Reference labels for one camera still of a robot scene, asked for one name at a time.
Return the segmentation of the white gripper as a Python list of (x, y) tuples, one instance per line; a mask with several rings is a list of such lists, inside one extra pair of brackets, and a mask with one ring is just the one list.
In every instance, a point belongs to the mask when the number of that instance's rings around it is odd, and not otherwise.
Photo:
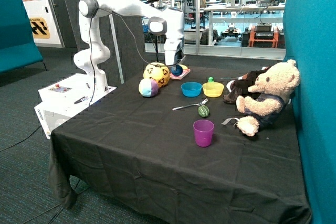
[(174, 65), (182, 67), (180, 62), (185, 59), (183, 49), (184, 43), (181, 39), (167, 39), (164, 43), (165, 65), (172, 66), (173, 70), (175, 70)]

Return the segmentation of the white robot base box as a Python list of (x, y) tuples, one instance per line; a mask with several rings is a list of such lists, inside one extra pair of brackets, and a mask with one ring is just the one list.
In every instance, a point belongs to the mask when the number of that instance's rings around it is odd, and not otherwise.
[[(115, 87), (107, 85), (106, 82), (99, 83), (99, 79), (93, 81), (82, 73), (76, 73), (38, 90), (42, 102), (35, 106), (35, 112), (46, 137), (50, 139), (55, 128), (114, 90)], [(82, 97), (89, 98), (74, 104)]]

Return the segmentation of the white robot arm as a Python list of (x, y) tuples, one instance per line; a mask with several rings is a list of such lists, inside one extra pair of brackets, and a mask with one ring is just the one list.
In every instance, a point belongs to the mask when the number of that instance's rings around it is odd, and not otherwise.
[(181, 10), (169, 7), (160, 11), (140, 0), (80, 0), (80, 36), (89, 48), (76, 53), (74, 61), (87, 74), (84, 84), (94, 94), (108, 90), (106, 74), (98, 68), (98, 64), (110, 58), (110, 50), (100, 37), (99, 19), (112, 13), (148, 18), (150, 32), (166, 36), (165, 64), (172, 67), (184, 59), (184, 13)]

